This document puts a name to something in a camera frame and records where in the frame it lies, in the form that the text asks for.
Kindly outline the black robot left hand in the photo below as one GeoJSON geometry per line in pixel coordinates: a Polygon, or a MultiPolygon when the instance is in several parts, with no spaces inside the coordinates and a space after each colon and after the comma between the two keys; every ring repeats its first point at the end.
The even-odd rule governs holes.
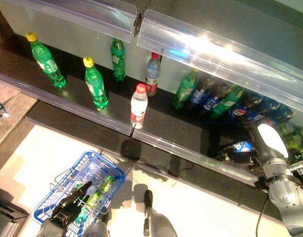
{"type": "Polygon", "coordinates": [[[62,199],[52,212],[51,220],[59,225],[69,225],[80,214],[90,195],[87,194],[92,181],[88,181],[71,195],[62,199]]]}

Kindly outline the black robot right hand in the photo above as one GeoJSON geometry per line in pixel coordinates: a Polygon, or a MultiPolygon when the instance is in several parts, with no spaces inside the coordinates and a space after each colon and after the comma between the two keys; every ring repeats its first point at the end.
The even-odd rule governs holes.
{"type": "Polygon", "coordinates": [[[216,160],[239,166],[254,166],[263,163],[264,158],[269,158],[269,147],[258,129],[251,127],[248,132],[249,139],[219,147],[216,160]]]}

